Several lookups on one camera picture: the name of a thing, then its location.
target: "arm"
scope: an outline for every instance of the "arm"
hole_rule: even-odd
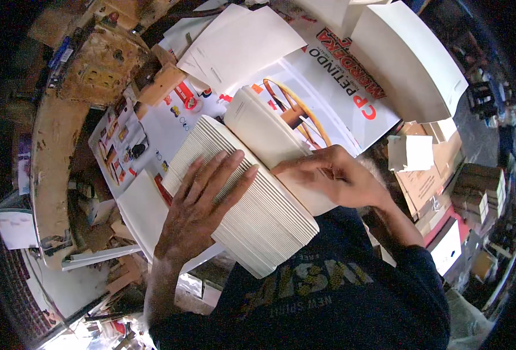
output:
[[[258,172],[256,165],[244,173],[221,202],[213,203],[243,158],[241,150],[228,157],[225,151],[221,151],[199,175],[197,173],[203,163],[201,157],[186,172],[155,247],[144,305],[149,328],[178,312],[174,306],[174,293],[182,266],[212,246],[211,234],[254,181]]]
[[[339,206],[374,207],[388,228],[388,235],[377,237],[378,234],[375,238],[389,251],[424,246],[422,235],[396,206],[390,193],[343,147],[334,145],[313,152],[308,157],[281,162],[271,172],[290,172],[297,182],[323,192]]]

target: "hand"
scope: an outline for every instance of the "hand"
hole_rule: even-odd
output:
[[[377,207],[392,201],[377,179],[338,144],[313,150],[308,157],[282,161],[271,172],[290,172],[298,183],[323,192],[339,206]]]
[[[166,256],[183,264],[212,246],[211,234],[217,229],[227,211],[242,198],[258,172],[258,165],[252,166],[221,202],[213,203],[213,199],[243,158],[242,150],[236,150],[228,157],[226,151],[222,150],[209,161],[199,175],[197,173],[202,167],[202,157],[188,168],[178,192],[172,199],[163,232],[155,247],[156,258]]]

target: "white label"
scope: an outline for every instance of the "white label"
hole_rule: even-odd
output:
[[[69,60],[69,56],[71,56],[72,53],[73,53],[73,49],[65,50],[64,54],[61,55],[60,61],[67,62],[67,60]]]

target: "dark t-shirt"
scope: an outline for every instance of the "dark t-shirt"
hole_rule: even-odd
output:
[[[380,260],[354,209],[316,218],[320,233],[271,275],[236,264],[210,316],[182,313],[153,326],[161,349],[444,349],[448,305],[433,259],[419,246]]]

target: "wooden board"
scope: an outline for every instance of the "wooden board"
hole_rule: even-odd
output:
[[[150,57],[119,31],[97,24],[67,71],[60,97],[107,105],[126,88],[132,70]]]
[[[49,91],[42,99],[36,116],[30,193],[38,240],[41,243],[52,241],[54,247],[64,246],[70,240],[67,215],[70,156],[88,112],[88,104],[61,100],[54,91]],[[57,270],[61,269],[61,261],[73,249],[74,246],[68,246],[46,254],[41,248],[46,266]]]

